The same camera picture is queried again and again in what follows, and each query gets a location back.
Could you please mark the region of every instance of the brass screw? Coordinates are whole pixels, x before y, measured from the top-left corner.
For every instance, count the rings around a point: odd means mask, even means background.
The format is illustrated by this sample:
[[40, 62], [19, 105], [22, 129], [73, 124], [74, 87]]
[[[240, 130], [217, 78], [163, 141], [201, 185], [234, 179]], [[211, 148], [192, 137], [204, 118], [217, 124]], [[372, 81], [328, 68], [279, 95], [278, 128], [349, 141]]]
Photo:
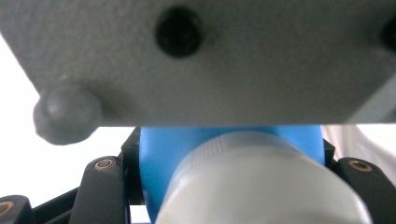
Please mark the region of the brass screw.
[[113, 163], [114, 163], [113, 160], [104, 159], [104, 160], [98, 161], [98, 162], [95, 164], [95, 169], [96, 169], [96, 170], [105, 170], [105, 169], [107, 169], [108, 167], [110, 167], [111, 165], [113, 165]]
[[2, 217], [9, 210], [11, 210], [13, 206], [14, 206], [14, 202], [12, 201], [0, 202], [0, 217]]
[[362, 172], [371, 172], [373, 168], [363, 161], [349, 161], [349, 165]]

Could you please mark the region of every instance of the blue plastic part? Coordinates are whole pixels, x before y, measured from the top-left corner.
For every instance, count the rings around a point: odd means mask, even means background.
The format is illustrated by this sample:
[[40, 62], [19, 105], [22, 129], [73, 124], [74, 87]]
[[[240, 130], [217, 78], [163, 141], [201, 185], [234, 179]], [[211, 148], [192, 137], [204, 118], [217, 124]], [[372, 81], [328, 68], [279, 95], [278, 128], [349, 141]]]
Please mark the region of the blue plastic part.
[[323, 140], [318, 125], [230, 128], [142, 128], [140, 176], [148, 214], [155, 222], [169, 181], [189, 152], [224, 133], [271, 133], [295, 145], [311, 159], [324, 164]]

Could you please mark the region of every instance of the textured gray surface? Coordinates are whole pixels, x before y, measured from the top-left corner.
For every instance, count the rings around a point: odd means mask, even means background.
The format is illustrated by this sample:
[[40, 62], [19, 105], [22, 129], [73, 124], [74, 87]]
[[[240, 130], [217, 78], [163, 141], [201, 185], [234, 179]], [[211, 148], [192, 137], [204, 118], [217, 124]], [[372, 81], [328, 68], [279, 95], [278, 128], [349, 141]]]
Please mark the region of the textured gray surface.
[[[180, 5], [205, 42], [173, 59], [154, 29]], [[341, 123], [395, 74], [379, 40], [395, 13], [385, 0], [1, 0], [0, 30], [40, 94], [82, 85], [104, 125]]]

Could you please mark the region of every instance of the gray plastic panel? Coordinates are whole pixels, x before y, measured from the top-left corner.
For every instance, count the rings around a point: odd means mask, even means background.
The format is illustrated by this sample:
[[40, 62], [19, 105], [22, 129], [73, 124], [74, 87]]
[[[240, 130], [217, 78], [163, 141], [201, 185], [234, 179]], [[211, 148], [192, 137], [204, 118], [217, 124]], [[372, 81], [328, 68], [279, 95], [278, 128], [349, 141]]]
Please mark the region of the gray plastic panel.
[[[155, 42], [173, 6], [203, 24], [183, 59]], [[2, 0], [0, 30], [40, 94], [80, 84], [108, 126], [377, 122], [354, 115], [395, 74], [379, 38], [394, 15], [385, 0]]]

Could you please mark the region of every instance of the white cylinder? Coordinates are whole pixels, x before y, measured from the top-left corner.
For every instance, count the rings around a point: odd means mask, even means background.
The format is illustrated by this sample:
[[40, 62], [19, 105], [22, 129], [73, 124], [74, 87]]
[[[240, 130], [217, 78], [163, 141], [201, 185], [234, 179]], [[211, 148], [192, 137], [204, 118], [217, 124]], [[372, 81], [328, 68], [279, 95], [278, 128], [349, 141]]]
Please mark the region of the white cylinder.
[[177, 167], [158, 224], [371, 223], [359, 196], [283, 139], [226, 133]]

